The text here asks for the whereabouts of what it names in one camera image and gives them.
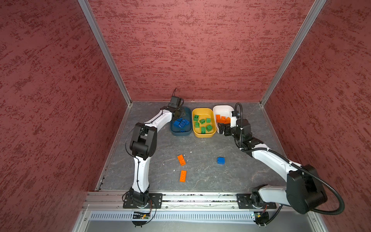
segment orange toy brick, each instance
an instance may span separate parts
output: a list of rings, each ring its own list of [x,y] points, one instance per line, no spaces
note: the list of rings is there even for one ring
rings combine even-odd
[[[220,122],[220,114],[217,114],[217,115],[216,115],[216,122],[217,122],[217,123]]]
[[[180,166],[184,166],[186,164],[186,161],[183,158],[183,155],[178,156],[178,160],[180,162]]]
[[[187,175],[187,171],[181,171],[180,172],[180,179],[179,179],[179,182],[185,182],[186,181],[186,175]]]

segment metal corner post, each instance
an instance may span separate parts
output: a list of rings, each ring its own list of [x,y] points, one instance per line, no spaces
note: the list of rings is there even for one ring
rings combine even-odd
[[[283,59],[280,67],[278,68],[275,76],[273,77],[268,89],[265,91],[265,94],[260,101],[260,104],[264,106],[268,101],[269,96],[272,94],[274,88],[276,87],[277,83],[281,79],[283,73],[285,72],[287,66],[289,65],[290,61],[294,57],[296,51],[299,49],[300,44],[303,42],[305,36],[309,32],[309,29],[313,25],[314,21],[316,20],[319,12],[322,10],[322,7],[326,3],[326,0],[315,0],[311,9],[308,12],[303,24],[301,25],[298,33],[294,41],[292,42],[285,58]]]
[[[104,40],[104,37],[102,35],[101,30],[99,29],[98,23],[95,20],[93,11],[92,11],[92,9],[89,5],[88,0],[78,0],[78,2],[81,6],[82,11],[84,12],[84,15],[85,15],[85,17],[86,17],[86,19],[87,19],[87,21],[90,25],[90,28],[93,31],[93,34],[94,34],[101,50],[103,52],[103,55],[106,58],[106,61],[107,61],[108,65],[109,65],[109,67],[112,71],[112,74],[114,75],[114,77],[116,79],[116,82],[117,82],[117,84],[118,84],[118,86],[119,86],[119,88],[122,92],[122,95],[125,98],[126,103],[128,105],[130,105],[132,103],[132,100],[129,96],[129,92],[125,87],[125,84],[124,84],[124,81],[121,78],[120,72],[117,69],[117,66],[115,64],[115,61],[114,61],[112,55],[111,55],[111,52],[109,51],[107,43]]]

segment green toy brick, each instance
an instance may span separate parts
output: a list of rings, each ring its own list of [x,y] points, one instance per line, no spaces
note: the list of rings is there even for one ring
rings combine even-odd
[[[206,127],[207,132],[210,132],[212,129],[213,129],[213,127],[211,125],[207,125],[207,127]]]

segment gray marble surface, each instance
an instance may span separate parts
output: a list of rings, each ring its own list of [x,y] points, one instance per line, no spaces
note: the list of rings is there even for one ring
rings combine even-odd
[[[134,160],[125,151],[125,139],[137,122],[154,117],[167,102],[134,102],[124,132],[112,159],[101,189],[129,190],[134,179]],[[186,102],[191,110],[200,107],[231,103]],[[244,118],[251,124],[253,136],[270,148],[278,150],[258,103],[243,103]],[[177,156],[183,155],[185,166],[180,166]],[[225,165],[217,164],[218,157],[225,157]],[[179,182],[180,171],[187,171],[186,182]],[[211,138],[173,136],[170,124],[157,135],[157,150],[152,156],[149,182],[151,191],[231,191],[249,192],[261,184],[283,185],[285,181],[268,166],[241,152],[231,136],[216,133]]]

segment red textured wall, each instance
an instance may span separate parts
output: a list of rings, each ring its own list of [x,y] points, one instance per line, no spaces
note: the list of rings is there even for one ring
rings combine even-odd
[[[133,100],[259,101],[313,0],[90,0]]]
[[[0,35],[0,231],[70,232],[125,101],[77,1],[2,1]]]
[[[343,196],[330,231],[371,230],[370,12],[369,0],[328,0],[265,106],[288,157]]]

